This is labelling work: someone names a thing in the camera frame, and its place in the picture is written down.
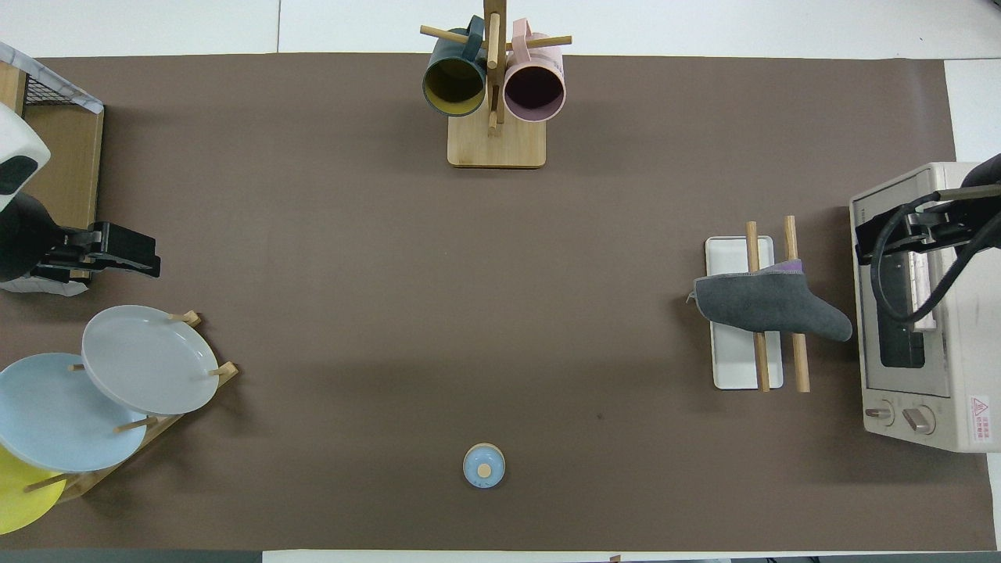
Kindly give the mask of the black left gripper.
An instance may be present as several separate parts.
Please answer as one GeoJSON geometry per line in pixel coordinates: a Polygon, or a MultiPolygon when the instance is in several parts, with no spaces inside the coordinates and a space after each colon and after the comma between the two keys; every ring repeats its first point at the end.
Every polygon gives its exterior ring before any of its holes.
{"type": "Polygon", "coordinates": [[[119,270],[159,278],[155,239],[113,222],[61,228],[38,199],[19,192],[1,213],[1,282],[24,277],[89,284],[94,272],[119,270]],[[53,249],[53,267],[38,266],[53,249]]]}

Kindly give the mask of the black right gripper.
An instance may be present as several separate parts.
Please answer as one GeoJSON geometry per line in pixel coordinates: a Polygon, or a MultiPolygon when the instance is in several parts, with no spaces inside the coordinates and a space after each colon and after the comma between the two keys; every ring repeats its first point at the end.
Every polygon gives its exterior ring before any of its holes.
{"type": "MultiPolygon", "coordinates": [[[[973,168],[962,182],[962,188],[998,185],[1000,181],[1000,153],[973,168]]],[[[1000,210],[999,193],[967,199],[961,204],[961,213],[948,207],[930,207],[928,210],[898,210],[880,213],[872,220],[855,227],[855,253],[859,264],[869,266],[882,249],[882,256],[897,253],[929,253],[945,247],[965,246],[974,235],[985,228],[1000,210]]]]}

